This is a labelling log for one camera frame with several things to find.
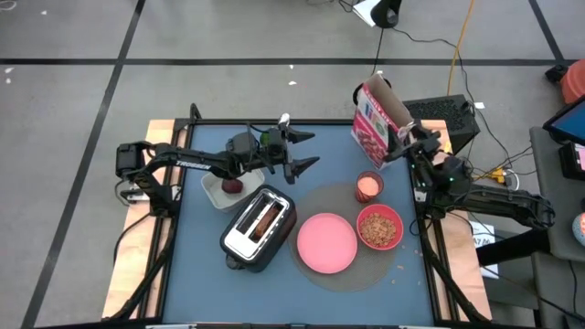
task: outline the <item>gray floor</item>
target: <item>gray floor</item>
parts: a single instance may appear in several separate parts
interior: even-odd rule
[[[87,175],[81,177],[84,184],[58,261],[51,260],[57,263],[36,325],[91,322],[101,316],[112,246],[125,213],[112,192],[118,143],[142,139],[152,119],[186,116],[192,101],[206,118],[274,118],[285,111],[295,118],[350,118],[351,92],[372,66],[346,65],[344,58],[376,56],[379,30],[337,3],[146,0],[127,58],[290,58],[290,63],[126,65],[112,80],[115,92],[104,108],[102,98],[137,3],[19,0],[12,11],[0,11],[0,328],[23,323],[99,109],[107,116],[89,154]],[[537,3],[564,57],[585,57],[580,33],[585,2]],[[467,6],[467,0],[404,1],[399,28],[417,38],[455,43]],[[562,105],[558,89],[543,78],[555,58],[530,3],[476,1],[461,52],[463,58],[493,60],[491,66],[466,68],[469,86],[475,100],[484,102],[485,117],[510,154],[522,151],[529,146],[528,128],[541,125]],[[429,66],[421,58],[451,56],[452,48],[442,43],[414,43],[389,30],[380,57],[420,61],[378,69],[403,100],[441,96],[449,61]],[[110,60],[42,65],[67,64],[50,60],[55,58]],[[298,58],[333,59],[291,69]],[[512,58],[537,61],[508,66]],[[8,68],[14,69],[5,73]],[[452,93],[464,93],[459,69]],[[471,160],[489,168],[505,155],[480,126]],[[515,169],[530,172],[534,162],[523,158]],[[537,192],[536,176],[522,176],[521,187]],[[484,220],[503,230],[523,229],[503,218]],[[504,307],[495,311],[496,318],[529,323],[521,313],[510,312]]]

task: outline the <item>red cereal box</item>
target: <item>red cereal box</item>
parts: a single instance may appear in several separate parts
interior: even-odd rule
[[[398,133],[413,119],[404,104],[394,95],[389,84],[375,74],[357,94],[356,115],[351,134],[377,169],[389,165],[388,128]]]

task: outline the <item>small plate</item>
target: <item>small plate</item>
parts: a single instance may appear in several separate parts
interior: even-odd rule
[[[317,214],[301,226],[297,248],[313,271],[333,274],[345,270],[357,254],[357,237],[351,225],[336,214]]]

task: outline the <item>gray round mat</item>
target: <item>gray round mat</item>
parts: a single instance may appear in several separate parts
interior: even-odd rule
[[[351,184],[321,186],[309,192],[296,203],[297,220],[288,238],[292,259],[301,273],[312,283],[333,292],[355,292],[375,284],[386,276],[396,253],[395,249],[373,250],[359,238],[356,230],[357,215],[367,205],[357,202],[355,192],[355,186]],[[347,269],[336,274],[321,274],[311,270],[301,260],[296,248],[296,239],[303,223],[320,213],[334,213],[345,218],[356,233],[356,258]]]

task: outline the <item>red bowl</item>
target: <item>red bowl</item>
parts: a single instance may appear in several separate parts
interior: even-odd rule
[[[382,217],[387,218],[392,223],[394,223],[394,226],[396,226],[396,235],[394,236],[394,239],[388,243],[387,246],[375,247],[367,243],[364,237],[362,237],[361,224],[364,221],[364,219],[366,219],[369,215],[373,213],[379,213]],[[402,240],[402,234],[404,234],[404,226],[402,225],[402,219],[400,219],[399,214],[391,207],[388,207],[386,205],[367,206],[357,216],[357,235],[371,249],[390,250],[398,246],[398,244]]]

